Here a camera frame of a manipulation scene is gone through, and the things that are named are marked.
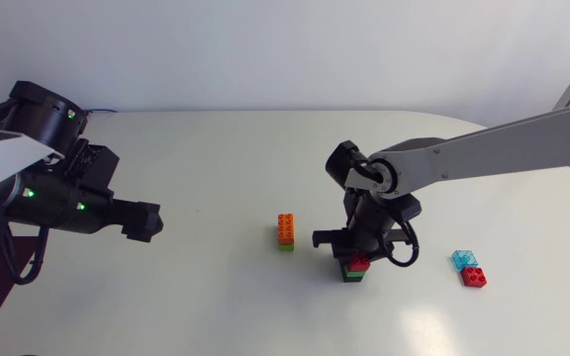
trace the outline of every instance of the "white wall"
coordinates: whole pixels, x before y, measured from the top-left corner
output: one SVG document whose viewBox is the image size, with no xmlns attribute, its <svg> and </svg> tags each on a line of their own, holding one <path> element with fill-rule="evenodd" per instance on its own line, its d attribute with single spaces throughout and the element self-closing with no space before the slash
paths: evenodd
<svg viewBox="0 0 570 356">
<path fill-rule="evenodd" d="M 570 0 L 0 0 L 16 79 L 85 108 L 405 109 L 485 125 L 551 109 Z"/>
</svg>

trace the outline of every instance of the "transparent blue lego brick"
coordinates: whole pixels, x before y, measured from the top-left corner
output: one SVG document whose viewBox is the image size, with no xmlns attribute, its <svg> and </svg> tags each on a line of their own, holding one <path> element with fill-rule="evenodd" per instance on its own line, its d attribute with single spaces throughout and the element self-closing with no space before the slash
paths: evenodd
<svg viewBox="0 0 570 356">
<path fill-rule="evenodd" d="M 452 253 L 452 261 L 454 262 L 454 267 L 459 271 L 463 267 L 476 267 L 479 265 L 472 251 L 456 250 Z"/>
</svg>

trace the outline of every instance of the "green lego brick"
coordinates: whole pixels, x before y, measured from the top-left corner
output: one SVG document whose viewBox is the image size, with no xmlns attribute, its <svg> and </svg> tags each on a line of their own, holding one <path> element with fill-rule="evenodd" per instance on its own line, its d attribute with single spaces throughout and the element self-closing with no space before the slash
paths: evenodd
<svg viewBox="0 0 570 356">
<path fill-rule="evenodd" d="M 346 277 L 364 277 L 364 273 L 366 273 L 366 271 L 349 271 L 348 270 L 348 266 L 344 265 L 344 273 L 346 274 Z"/>
<path fill-rule="evenodd" d="M 278 245 L 278 250 L 279 251 L 293 251 L 294 250 L 294 244 L 292 243 L 291 245 Z"/>
</svg>

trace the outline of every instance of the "red lego brick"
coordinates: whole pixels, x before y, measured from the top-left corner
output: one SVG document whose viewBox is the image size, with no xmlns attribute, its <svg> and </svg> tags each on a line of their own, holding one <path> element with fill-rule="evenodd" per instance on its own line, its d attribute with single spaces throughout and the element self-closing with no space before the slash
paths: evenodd
<svg viewBox="0 0 570 356">
<path fill-rule="evenodd" d="M 278 216 L 278 244 L 294 244 L 294 215 Z"/>
<path fill-rule="evenodd" d="M 461 277 L 466 287 L 481 288 L 487 284 L 483 270 L 478 267 L 463 267 Z"/>
<path fill-rule="evenodd" d="M 364 272 L 371 266 L 371 262 L 361 252 L 355 252 L 353 259 L 348 263 L 348 270 L 351 272 Z"/>
</svg>

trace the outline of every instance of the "lego brick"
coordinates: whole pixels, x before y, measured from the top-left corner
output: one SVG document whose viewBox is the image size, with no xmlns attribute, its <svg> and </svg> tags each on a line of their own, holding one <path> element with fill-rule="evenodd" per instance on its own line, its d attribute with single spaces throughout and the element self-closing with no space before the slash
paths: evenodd
<svg viewBox="0 0 570 356">
<path fill-rule="evenodd" d="M 294 215 L 280 214 L 278 216 L 278 244 L 289 245 L 294 243 Z"/>
<path fill-rule="evenodd" d="M 346 277 L 364 277 L 364 274 L 366 273 L 366 271 L 351 271 L 348 269 L 347 265 L 344 265 L 342 268 L 344 269 Z"/>
<path fill-rule="evenodd" d="M 287 244 L 287 245 L 278 245 L 278 250 L 279 251 L 293 251 L 294 250 L 294 244 Z"/>
<path fill-rule="evenodd" d="M 353 259 L 348 263 L 348 270 L 351 272 L 365 272 L 371 266 L 371 262 L 366 255 L 361 252 L 355 252 Z"/>
<path fill-rule="evenodd" d="M 459 271 L 463 269 L 463 267 L 476 267 L 479 265 L 472 251 L 467 250 L 454 251 L 454 253 L 452 253 L 452 262 L 454 262 L 454 267 Z"/>
<path fill-rule="evenodd" d="M 478 267 L 463 267 L 461 277 L 466 287 L 481 288 L 487 284 L 483 270 Z"/>
<path fill-rule="evenodd" d="M 342 282 L 352 283 L 352 282 L 361 282 L 362 281 L 362 277 L 349 277 L 349 276 L 347 276 L 346 271 L 348 271 L 348 266 L 346 266 L 346 264 L 340 263 L 340 272 L 342 275 Z"/>
</svg>

